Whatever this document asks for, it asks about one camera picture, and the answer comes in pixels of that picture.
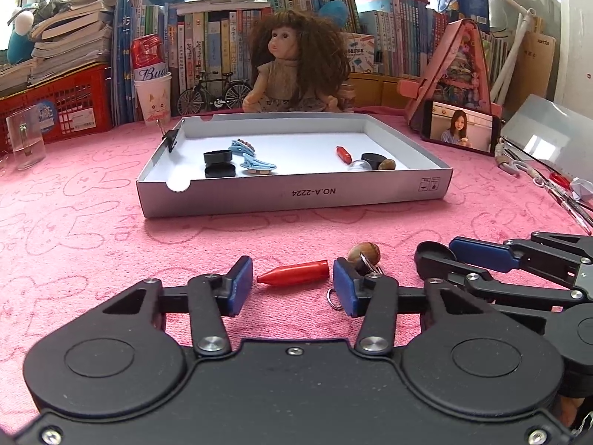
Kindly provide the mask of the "acorn keychain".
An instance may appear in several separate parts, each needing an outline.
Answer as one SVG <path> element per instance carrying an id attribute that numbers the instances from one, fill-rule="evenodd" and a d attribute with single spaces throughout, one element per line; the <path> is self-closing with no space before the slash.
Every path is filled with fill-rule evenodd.
<path id="1" fill-rule="evenodd" d="M 355 245 L 348 253 L 346 260 L 354 265 L 355 270 L 361 275 L 368 274 L 383 274 L 384 271 L 380 267 L 381 250 L 374 242 L 361 242 Z M 330 307 L 334 310 L 343 310 L 342 299 L 339 299 L 336 282 L 333 282 L 332 287 L 327 292 L 327 301 Z"/>

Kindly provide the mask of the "red pen cap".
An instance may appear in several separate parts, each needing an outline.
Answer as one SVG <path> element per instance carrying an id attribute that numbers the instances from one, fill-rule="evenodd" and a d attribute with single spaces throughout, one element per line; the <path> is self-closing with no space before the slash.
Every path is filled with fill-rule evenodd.
<path id="1" fill-rule="evenodd" d="M 330 277 L 326 260 L 280 266 L 257 275 L 256 282 L 268 286 L 293 286 L 313 284 Z"/>

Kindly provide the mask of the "black round lid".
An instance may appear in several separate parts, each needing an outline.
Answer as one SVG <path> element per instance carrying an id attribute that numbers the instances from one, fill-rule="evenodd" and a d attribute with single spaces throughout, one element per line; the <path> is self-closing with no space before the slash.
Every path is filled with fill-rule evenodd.
<path id="1" fill-rule="evenodd" d="M 206 166 L 216 166 L 232 162 L 232 150 L 210 151 L 203 154 Z"/>

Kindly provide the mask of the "blue bear hair clip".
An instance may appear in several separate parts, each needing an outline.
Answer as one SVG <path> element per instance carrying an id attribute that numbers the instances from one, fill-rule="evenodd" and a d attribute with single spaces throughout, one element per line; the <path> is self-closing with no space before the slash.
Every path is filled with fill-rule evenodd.
<path id="1" fill-rule="evenodd" d="M 231 142 L 230 147 L 228 150 L 237 156 L 248 155 L 250 157 L 255 156 L 255 150 L 252 144 L 246 142 L 245 140 L 237 139 Z"/>

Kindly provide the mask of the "brown acorn nut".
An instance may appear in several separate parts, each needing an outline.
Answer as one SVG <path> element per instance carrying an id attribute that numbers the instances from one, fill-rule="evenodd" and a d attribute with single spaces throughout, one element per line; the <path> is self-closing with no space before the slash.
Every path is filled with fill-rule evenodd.
<path id="1" fill-rule="evenodd" d="M 394 160 L 392 159 L 385 159 L 384 161 L 382 161 L 379 166 L 378 166 L 379 170 L 395 170 L 396 169 L 396 163 Z"/>

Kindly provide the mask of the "clear plastic dome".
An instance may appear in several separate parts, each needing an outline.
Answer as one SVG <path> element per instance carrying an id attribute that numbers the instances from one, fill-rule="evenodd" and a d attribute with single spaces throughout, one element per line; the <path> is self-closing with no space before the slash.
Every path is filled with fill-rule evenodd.
<path id="1" fill-rule="evenodd" d="M 355 160 L 348 166 L 349 172 L 367 172 L 372 170 L 371 164 L 365 160 Z"/>

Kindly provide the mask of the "smartphone playing video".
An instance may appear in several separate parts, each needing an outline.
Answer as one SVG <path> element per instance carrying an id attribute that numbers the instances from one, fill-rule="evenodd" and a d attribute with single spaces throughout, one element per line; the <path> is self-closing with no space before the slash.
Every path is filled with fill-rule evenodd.
<path id="1" fill-rule="evenodd" d="M 500 138 L 501 121 L 489 113 L 427 100 L 420 134 L 424 141 L 492 156 Z"/>

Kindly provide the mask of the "white cardboard tray box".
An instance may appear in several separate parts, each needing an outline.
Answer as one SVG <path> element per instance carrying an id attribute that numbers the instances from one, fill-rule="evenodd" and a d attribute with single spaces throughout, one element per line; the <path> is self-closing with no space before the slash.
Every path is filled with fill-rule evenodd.
<path id="1" fill-rule="evenodd" d="M 160 143 L 137 180 L 149 219 L 434 200 L 445 196 L 452 178 L 448 164 L 361 113 L 222 113 L 191 116 L 177 127 L 172 153 Z M 250 174 L 241 167 L 243 157 L 233 155 L 234 177 L 206 178 L 203 154 L 237 139 L 276 169 Z M 349 172 L 338 146 L 353 161 L 376 153 L 394 160 L 396 169 Z"/>

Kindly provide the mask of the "black binder clip on tray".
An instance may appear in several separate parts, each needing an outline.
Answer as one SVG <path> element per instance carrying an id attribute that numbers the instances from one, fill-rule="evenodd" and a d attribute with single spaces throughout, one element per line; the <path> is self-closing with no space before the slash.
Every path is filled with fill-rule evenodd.
<path id="1" fill-rule="evenodd" d="M 175 149 L 177 145 L 177 137 L 179 128 L 173 126 L 171 129 L 167 129 L 162 119 L 156 119 L 156 124 L 162 134 L 162 142 L 166 145 L 169 153 Z"/>

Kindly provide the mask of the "pink triangular dollhouse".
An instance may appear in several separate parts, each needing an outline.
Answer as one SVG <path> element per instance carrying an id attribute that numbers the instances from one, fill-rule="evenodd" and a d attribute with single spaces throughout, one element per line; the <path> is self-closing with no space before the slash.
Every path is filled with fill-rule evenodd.
<path id="1" fill-rule="evenodd" d="M 404 116 L 416 133 L 422 128 L 424 105 L 430 100 L 501 116 L 501 106 L 490 99 L 480 29 L 471 19 L 447 24 L 421 77 L 400 79 L 398 92 L 408 99 Z"/>

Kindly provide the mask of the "white cat paper cup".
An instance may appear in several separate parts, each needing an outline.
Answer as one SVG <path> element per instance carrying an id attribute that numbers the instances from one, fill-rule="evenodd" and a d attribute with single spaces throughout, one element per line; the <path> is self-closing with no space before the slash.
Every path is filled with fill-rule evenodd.
<path id="1" fill-rule="evenodd" d="M 136 80 L 143 119 L 146 125 L 165 125 L 171 119 L 171 74 L 149 80 Z"/>

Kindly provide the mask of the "clear glass cup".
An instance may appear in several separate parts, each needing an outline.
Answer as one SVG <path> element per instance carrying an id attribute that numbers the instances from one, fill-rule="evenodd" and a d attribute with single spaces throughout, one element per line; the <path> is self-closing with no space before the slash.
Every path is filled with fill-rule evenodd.
<path id="1" fill-rule="evenodd" d="M 45 157 L 45 146 L 40 126 L 42 106 L 29 106 L 6 119 L 14 162 L 18 171 L 27 170 Z"/>

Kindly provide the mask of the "red Budweiser can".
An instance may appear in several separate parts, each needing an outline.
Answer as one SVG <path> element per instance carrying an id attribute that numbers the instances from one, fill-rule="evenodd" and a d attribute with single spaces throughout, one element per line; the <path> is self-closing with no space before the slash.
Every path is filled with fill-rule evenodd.
<path id="1" fill-rule="evenodd" d="M 136 82 L 161 78 L 168 73 L 163 42 L 158 34 L 135 38 L 131 47 L 131 58 Z"/>

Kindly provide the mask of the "row of upright books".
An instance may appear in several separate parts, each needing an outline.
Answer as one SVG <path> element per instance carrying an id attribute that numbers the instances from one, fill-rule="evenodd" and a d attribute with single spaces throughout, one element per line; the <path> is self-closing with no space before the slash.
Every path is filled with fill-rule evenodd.
<path id="1" fill-rule="evenodd" d="M 343 112 L 351 72 L 346 39 L 325 5 L 320 15 L 292 9 L 264 14 L 243 32 L 249 45 L 252 89 L 246 112 Z M 413 121 L 429 99 L 498 118 L 501 106 L 490 98 L 483 40 L 476 23 L 462 19 L 446 25 L 419 80 L 401 78 L 397 90 L 407 99 Z"/>

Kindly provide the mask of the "stack of books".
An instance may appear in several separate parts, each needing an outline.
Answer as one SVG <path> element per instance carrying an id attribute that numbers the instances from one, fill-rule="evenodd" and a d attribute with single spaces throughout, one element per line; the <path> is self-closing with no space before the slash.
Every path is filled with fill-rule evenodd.
<path id="1" fill-rule="evenodd" d="M 116 0 L 38 0 L 30 60 L 9 65 L 1 50 L 1 93 L 9 95 L 68 69 L 105 59 L 110 52 Z M 11 16 L 1 20 L 1 28 Z"/>

